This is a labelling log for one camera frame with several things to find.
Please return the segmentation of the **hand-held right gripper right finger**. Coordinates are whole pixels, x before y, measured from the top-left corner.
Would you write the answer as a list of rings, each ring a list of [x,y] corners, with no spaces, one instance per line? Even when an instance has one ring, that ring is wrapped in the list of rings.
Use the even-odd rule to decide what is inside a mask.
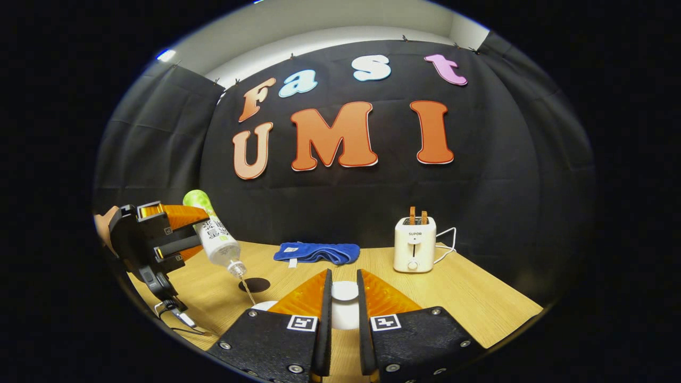
[[[361,269],[359,347],[372,382],[445,382],[486,349],[441,306],[423,308]]]

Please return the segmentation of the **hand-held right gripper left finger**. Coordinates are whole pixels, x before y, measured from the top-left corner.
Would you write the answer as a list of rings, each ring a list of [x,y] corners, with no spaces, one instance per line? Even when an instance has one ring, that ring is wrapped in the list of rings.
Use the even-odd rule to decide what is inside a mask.
[[[327,269],[269,310],[245,310],[208,353],[262,381],[321,382],[330,374],[332,286]]]

